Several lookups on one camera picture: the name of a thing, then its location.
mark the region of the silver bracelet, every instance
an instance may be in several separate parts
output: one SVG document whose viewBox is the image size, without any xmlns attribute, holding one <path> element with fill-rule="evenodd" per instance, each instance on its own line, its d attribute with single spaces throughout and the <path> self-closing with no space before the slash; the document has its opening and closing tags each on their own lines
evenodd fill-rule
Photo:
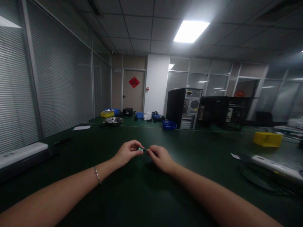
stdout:
<svg viewBox="0 0 303 227">
<path fill-rule="evenodd" d="M 98 170 L 97 170 L 96 166 L 94 166 L 94 168 L 95 168 L 95 174 L 97 175 L 97 179 L 99 181 L 99 184 L 102 184 L 102 182 L 99 179 Z"/>
</svg>

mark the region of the forearm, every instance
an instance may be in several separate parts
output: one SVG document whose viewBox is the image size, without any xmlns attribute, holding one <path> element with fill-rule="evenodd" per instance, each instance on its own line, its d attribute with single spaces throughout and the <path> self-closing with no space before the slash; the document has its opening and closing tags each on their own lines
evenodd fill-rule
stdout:
<svg viewBox="0 0 303 227">
<path fill-rule="evenodd" d="M 117 169 L 108 160 L 96 166 L 101 181 Z M 0 226 L 55 226 L 99 184 L 94 168 L 55 182 L 0 215 Z"/>
<path fill-rule="evenodd" d="M 221 226 L 281 226 L 243 198 L 178 164 L 170 174 Z"/>
</svg>

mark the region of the fluorescent light panel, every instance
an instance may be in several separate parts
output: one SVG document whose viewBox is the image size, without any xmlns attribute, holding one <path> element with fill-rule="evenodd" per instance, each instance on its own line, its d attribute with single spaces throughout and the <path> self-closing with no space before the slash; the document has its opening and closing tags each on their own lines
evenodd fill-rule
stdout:
<svg viewBox="0 0 303 227">
<path fill-rule="evenodd" d="M 176 34 L 174 42 L 193 43 L 208 26 L 208 22 L 184 20 Z"/>
<path fill-rule="evenodd" d="M 5 19 L 4 17 L 0 16 L 0 26 L 2 27 L 15 27 L 15 28 L 21 28 L 20 26 L 14 24 L 13 22 Z"/>
</svg>

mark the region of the metal bowl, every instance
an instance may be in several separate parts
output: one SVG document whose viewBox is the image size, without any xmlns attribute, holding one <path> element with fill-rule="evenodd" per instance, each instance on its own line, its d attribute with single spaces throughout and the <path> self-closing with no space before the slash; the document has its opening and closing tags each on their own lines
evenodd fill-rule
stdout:
<svg viewBox="0 0 303 227">
<path fill-rule="evenodd" d="M 108 126 L 118 126 L 121 125 L 123 121 L 124 121 L 123 118 L 110 117 L 105 119 L 105 124 Z"/>
</svg>

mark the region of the table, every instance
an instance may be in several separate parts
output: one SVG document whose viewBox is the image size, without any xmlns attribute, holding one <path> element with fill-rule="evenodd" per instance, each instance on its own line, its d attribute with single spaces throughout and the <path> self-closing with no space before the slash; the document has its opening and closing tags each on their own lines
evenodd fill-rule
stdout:
<svg viewBox="0 0 303 227">
<path fill-rule="evenodd" d="M 239 161 L 230 153 L 258 154 L 289 166 L 303 168 L 303 151 L 296 144 L 263 148 L 253 141 L 255 129 L 242 132 L 212 127 L 165 131 L 159 123 L 126 119 L 119 127 L 103 127 L 103 118 L 90 120 L 91 128 L 67 129 L 41 140 L 49 145 L 66 138 L 61 153 L 0 185 L 0 212 L 35 191 L 113 157 L 122 143 L 136 139 L 146 148 L 164 146 L 179 164 L 238 194 L 285 226 L 303 226 L 303 207 L 289 197 L 265 192 L 237 171 Z M 216 226 L 184 188 L 162 173 L 146 156 L 133 158 L 96 187 L 59 223 L 59 226 Z"/>
</svg>

